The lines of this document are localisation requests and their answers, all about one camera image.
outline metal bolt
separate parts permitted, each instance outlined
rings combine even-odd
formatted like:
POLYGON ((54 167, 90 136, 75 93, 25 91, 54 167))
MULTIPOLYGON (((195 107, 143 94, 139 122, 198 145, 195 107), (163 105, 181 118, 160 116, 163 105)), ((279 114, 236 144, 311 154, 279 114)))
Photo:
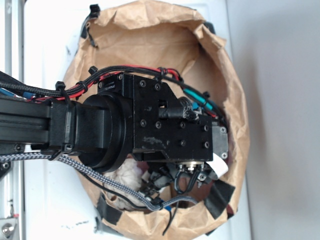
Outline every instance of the metal bolt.
POLYGON ((142 119, 141 121, 140 121, 140 125, 141 125, 141 127, 145 127, 145 126, 147 126, 147 121, 146 120, 144 120, 144 119, 142 119))
POLYGON ((185 140, 181 140, 181 141, 180 141, 180 145, 181 145, 182 147, 184 147, 186 144, 187 144, 187 143, 186 143, 185 140))
POLYGON ((12 236, 12 234, 15 231, 15 227, 12 226, 10 223, 6 223, 3 227, 2 227, 2 234, 4 235, 4 237, 6 239, 10 238, 12 236))
POLYGON ((178 171, 179 172, 184 172, 185 170, 184 170, 184 166, 182 165, 182 164, 180 164, 180 165, 178 165, 178 171))
POLYGON ((140 87, 140 88, 145 88, 146 86, 147 86, 147 83, 146 83, 145 80, 141 80, 141 81, 139 82, 139 87, 140 87))
POLYGON ((208 141, 206 141, 206 142, 203 144, 203 147, 204 147, 204 148, 206 148, 206 149, 208 149, 208 148, 209 148, 209 146, 210 146, 210 144, 209 144, 209 142, 208 142, 208 141))
POLYGON ((162 126, 161 122, 157 121, 157 122, 155 123, 155 127, 156 127, 157 129, 160 129, 161 126, 162 126))
POLYGON ((228 157, 228 153, 227 152, 223 152, 222 154, 221 154, 221 158, 222 159, 226 159, 228 157))
POLYGON ((160 84, 159 83, 155 84, 153 89, 156 90, 156 91, 160 91, 161 90, 160 84))
POLYGON ((205 131, 205 132, 208 132, 208 131, 209 131, 208 125, 204 125, 204 126, 202 127, 202 130, 205 131))
POLYGON ((20 144, 14 145, 14 151, 15 151, 16 153, 20 153, 20 152, 22 151, 21 145, 20 145, 20 144))
POLYGON ((220 132, 225 134, 227 132, 227 129, 224 126, 220 127, 220 132))
POLYGON ((2 163, 3 169, 8 169, 10 167, 8 162, 2 163))
POLYGON ((184 129, 186 127, 186 123, 184 121, 180 122, 180 128, 184 129))

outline teal wire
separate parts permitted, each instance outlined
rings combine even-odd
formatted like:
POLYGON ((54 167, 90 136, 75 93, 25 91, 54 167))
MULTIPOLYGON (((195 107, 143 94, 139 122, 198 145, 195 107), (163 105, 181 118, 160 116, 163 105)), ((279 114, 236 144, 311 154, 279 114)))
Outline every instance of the teal wire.
MULTIPOLYGON (((186 94, 189 94, 191 97, 193 97, 195 100, 199 101, 200 103, 204 104, 206 102, 206 99, 204 99, 203 97, 199 96, 198 94, 196 94, 195 92, 193 92, 192 90, 190 89, 183 89, 183 91, 186 93, 186 94)), ((205 104, 205 107, 208 108, 209 110, 212 110, 213 109, 213 106, 207 102, 205 104)))

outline blue wire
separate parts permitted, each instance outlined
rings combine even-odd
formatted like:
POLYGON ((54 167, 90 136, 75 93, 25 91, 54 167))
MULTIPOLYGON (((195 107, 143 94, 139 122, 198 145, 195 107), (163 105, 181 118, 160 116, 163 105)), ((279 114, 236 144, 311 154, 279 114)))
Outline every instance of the blue wire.
MULTIPOLYGON (((185 89, 183 89, 183 91, 184 91, 185 93, 189 94, 191 97, 193 97, 195 100, 199 101, 199 102, 202 103, 202 104, 204 104, 204 103, 206 102, 206 100, 205 100, 203 97, 199 96, 198 94, 196 94, 195 92, 191 91, 190 89, 185 88, 185 89)), ((206 106, 209 110, 212 110, 212 109, 213 109, 213 106, 212 106, 209 102, 207 102, 207 103, 205 104, 205 106, 206 106)))
POLYGON ((0 93, 4 94, 6 96, 9 96, 9 97, 14 97, 15 96, 12 92, 7 91, 7 90, 5 90, 5 89, 3 89, 1 87, 0 87, 0 93))

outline white wall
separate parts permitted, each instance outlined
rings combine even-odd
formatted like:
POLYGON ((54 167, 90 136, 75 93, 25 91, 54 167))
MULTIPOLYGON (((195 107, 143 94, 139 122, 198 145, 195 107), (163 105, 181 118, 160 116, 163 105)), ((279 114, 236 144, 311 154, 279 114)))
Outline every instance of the white wall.
POLYGON ((227 0, 254 240, 320 239, 320 1, 227 0))

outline wire harness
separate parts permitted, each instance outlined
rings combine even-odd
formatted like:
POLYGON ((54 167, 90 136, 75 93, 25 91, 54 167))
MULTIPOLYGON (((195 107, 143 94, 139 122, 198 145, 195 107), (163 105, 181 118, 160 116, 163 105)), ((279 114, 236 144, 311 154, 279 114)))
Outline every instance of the wire harness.
MULTIPOLYGON (((51 155, 44 155, 40 152, 26 152, 26 153, 18 153, 18 154, 7 154, 7 155, 0 155, 0 163, 8 163, 13 161, 24 161, 24 160, 36 160, 36 159, 50 159, 51 155)), ((176 196, 168 201, 164 201, 161 204, 152 204, 147 198, 145 198, 142 194, 139 192, 133 190, 132 188, 123 185, 122 183, 119 183, 113 179, 110 179, 106 176, 101 175, 100 173, 92 170, 90 167, 87 167, 83 165, 80 162, 77 162, 70 157, 67 157, 65 155, 62 155, 58 161, 65 163, 69 166, 72 166, 77 171, 79 171, 82 174, 85 174, 87 176, 90 176, 104 184, 107 184, 111 187, 114 187, 120 191, 123 191, 136 199, 138 199, 140 202, 142 202, 146 208, 148 208, 150 211, 159 211, 162 210, 165 207, 168 207, 174 203, 177 203, 179 201, 187 201, 191 202, 193 204, 197 204, 198 202, 190 197, 190 196, 176 196)))

